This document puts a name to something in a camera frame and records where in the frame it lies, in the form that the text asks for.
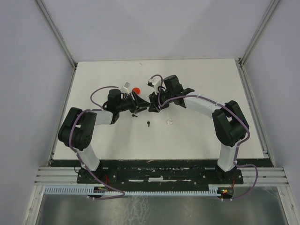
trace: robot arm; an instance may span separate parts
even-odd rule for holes
[[[94,126],[114,124],[118,120],[120,112],[129,110],[131,113],[139,113],[146,110],[150,104],[138,97],[134,91],[128,94],[127,91],[121,92],[119,89],[111,89],[104,105],[103,111],[84,113],[76,124],[72,135],[72,147],[83,161],[82,168],[88,167],[91,171],[96,171],[100,165],[100,160],[90,144]],[[72,126],[81,112],[81,109],[71,108],[59,130],[58,139],[67,147],[69,147]]]
[[[234,158],[237,143],[246,136],[246,130],[244,127],[229,112],[216,103],[213,103],[213,101],[210,102],[202,98],[198,98],[198,93],[191,88],[183,89],[176,75],[172,75],[164,79],[166,89],[161,90],[160,95],[158,95],[156,91],[157,82],[158,79],[155,78],[148,81],[148,85],[155,89],[155,91],[149,95],[149,112],[158,113],[160,110],[169,106],[169,103],[160,105],[158,102],[159,96],[161,103],[174,98],[174,100],[171,100],[170,102],[174,102],[176,105],[180,105],[184,108],[196,110],[213,119],[217,138],[221,142],[220,157],[217,162],[216,170],[220,172],[220,179],[230,174],[231,171],[235,169]],[[192,97],[176,99],[176,97],[189,95]],[[237,102],[230,101],[222,105],[225,105],[225,107],[230,109],[249,128],[249,125]]]

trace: white wall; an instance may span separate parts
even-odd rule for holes
[[[246,64],[278,166],[300,207],[300,1],[282,1]]]
[[[71,67],[32,0],[0,7],[0,224],[20,224],[50,153]]]
[[[242,57],[270,0],[44,0],[76,61]]]

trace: orange ball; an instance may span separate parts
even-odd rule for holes
[[[134,91],[137,95],[141,92],[139,88],[133,88],[132,91]]]

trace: small white object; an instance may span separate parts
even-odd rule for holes
[[[173,121],[171,120],[171,119],[169,119],[168,121],[167,121],[167,125],[171,125],[173,123]]]
[[[128,90],[130,87],[130,83],[126,82],[123,87],[120,88],[120,91],[124,94],[128,94],[130,93],[130,91]]]
[[[169,182],[170,180],[164,180],[163,176],[160,177],[149,177],[148,182]]]

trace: white table surface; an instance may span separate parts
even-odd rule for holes
[[[77,67],[65,116],[71,107],[97,108],[91,93],[103,86],[139,87],[145,100],[153,92],[147,86],[154,74],[177,75],[183,88],[219,102],[239,103],[250,126],[251,138],[241,145],[238,158],[263,158],[246,96],[234,59],[219,60],[124,60],[80,62]],[[108,89],[94,95],[102,105]],[[171,104],[160,113],[144,111],[132,117],[121,112],[114,125],[94,128],[92,147],[99,159],[213,159],[218,158],[220,142],[208,117]],[[54,159],[76,159],[63,143],[57,142]]]

